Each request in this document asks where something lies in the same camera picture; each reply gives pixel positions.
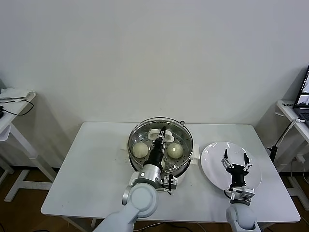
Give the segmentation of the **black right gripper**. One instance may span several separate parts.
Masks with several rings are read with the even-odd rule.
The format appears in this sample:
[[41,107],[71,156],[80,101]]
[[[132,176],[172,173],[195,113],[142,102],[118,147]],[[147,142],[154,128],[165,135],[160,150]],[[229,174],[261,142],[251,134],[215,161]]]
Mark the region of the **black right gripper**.
[[231,174],[232,183],[230,187],[242,187],[246,185],[244,177],[249,173],[249,168],[252,166],[250,163],[250,159],[247,154],[244,153],[244,163],[245,166],[241,166],[238,164],[231,164],[228,160],[228,151],[225,149],[223,159],[221,160],[224,168],[228,173]]

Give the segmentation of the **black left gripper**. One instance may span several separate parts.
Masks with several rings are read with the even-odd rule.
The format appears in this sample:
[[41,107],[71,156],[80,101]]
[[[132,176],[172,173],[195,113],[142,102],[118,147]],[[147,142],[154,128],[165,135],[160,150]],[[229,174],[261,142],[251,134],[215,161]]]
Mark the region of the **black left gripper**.
[[150,151],[147,164],[151,164],[156,167],[162,167],[161,162],[166,145],[166,126],[164,126],[162,130],[156,130],[154,135],[154,147]]

